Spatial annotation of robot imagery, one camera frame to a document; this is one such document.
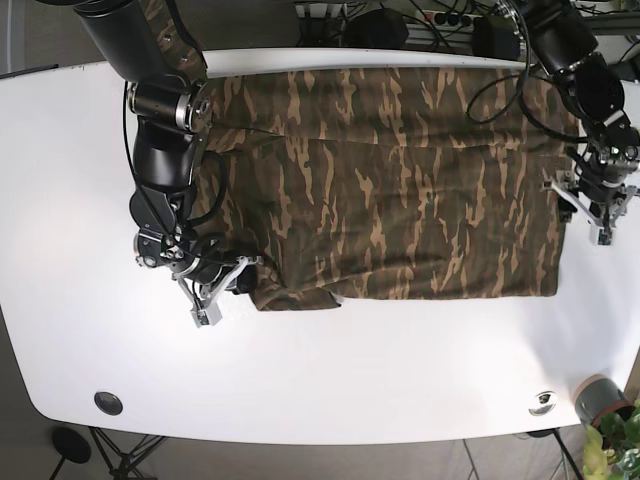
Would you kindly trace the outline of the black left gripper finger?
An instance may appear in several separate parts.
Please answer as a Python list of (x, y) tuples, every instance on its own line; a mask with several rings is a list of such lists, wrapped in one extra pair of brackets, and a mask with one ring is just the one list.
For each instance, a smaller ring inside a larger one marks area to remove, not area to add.
[(594, 226), (594, 244), (597, 246), (611, 246), (618, 221), (627, 214), (628, 206), (636, 195), (615, 197), (601, 210)]
[(580, 201), (578, 180), (572, 172), (556, 172), (546, 176), (544, 190), (556, 194), (561, 223), (569, 223), (574, 215), (582, 214), (591, 226), (599, 226), (599, 219)]

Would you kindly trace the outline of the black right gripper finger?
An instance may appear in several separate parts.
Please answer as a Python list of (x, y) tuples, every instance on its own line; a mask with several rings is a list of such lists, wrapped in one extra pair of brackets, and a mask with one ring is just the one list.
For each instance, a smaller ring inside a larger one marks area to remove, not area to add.
[(223, 315), (218, 302), (229, 283), (245, 268), (256, 268), (263, 264), (262, 256), (238, 256), (235, 260), (218, 262), (212, 267), (201, 269), (191, 282), (191, 315), (195, 325), (214, 326)]
[(252, 294), (256, 290), (257, 285), (257, 269), (245, 268), (229, 283), (226, 290), (234, 295)]

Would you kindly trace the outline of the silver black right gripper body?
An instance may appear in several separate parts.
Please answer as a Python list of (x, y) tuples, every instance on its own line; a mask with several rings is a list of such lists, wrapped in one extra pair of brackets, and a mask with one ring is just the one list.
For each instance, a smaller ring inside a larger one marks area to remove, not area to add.
[(176, 278), (217, 285), (231, 271), (226, 240), (219, 232), (198, 230), (210, 220), (177, 225), (170, 235), (156, 223), (144, 222), (135, 236), (136, 262), (147, 268), (168, 267)]

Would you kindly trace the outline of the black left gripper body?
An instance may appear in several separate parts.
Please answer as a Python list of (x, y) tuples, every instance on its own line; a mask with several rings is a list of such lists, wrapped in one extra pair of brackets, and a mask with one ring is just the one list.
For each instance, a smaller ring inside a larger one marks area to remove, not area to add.
[(579, 184), (579, 199), (595, 216), (600, 216), (615, 197), (639, 195), (637, 186), (626, 184), (627, 177), (639, 170), (638, 141), (602, 149), (591, 144), (584, 149), (571, 147), (570, 158)]

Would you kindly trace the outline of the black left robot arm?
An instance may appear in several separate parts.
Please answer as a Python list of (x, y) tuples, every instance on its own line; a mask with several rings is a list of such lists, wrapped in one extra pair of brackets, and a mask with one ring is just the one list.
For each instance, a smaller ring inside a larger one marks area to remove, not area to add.
[[(565, 202), (566, 215), (583, 212), (594, 243), (608, 246), (618, 219), (639, 194), (638, 187), (625, 182), (639, 169), (639, 132), (624, 110), (622, 82), (599, 53), (586, 20), (569, 2), (499, 1), (496, 6), (513, 21), (525, 44), (525, 68), (515, 77), (516, 90), (508, 103), (518, 105), (548, 137), (567, 143), (574, 162), (573, 170), (559, 172), (544, 187)], [(562, 134), (531, 113), (524, 87), (534, 62), (581, 122), (583, 135)]]

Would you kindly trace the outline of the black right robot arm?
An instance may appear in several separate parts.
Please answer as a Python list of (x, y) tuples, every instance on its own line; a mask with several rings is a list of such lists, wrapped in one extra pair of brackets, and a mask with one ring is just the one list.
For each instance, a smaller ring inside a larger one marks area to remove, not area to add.
[(135, 141), (125, 145), (136, 260), (169, 268), (195, 324), (213, 326), (222, 318), (221, 294), (248, 292), (262, 259), (197, 231), (219, 211), (228, 186), (224, 160), (206, 149), (212, 106), (202, 50), (173, 1), (75, 1), (72, 9), (125, 80), (123, 112), (137, 119)]

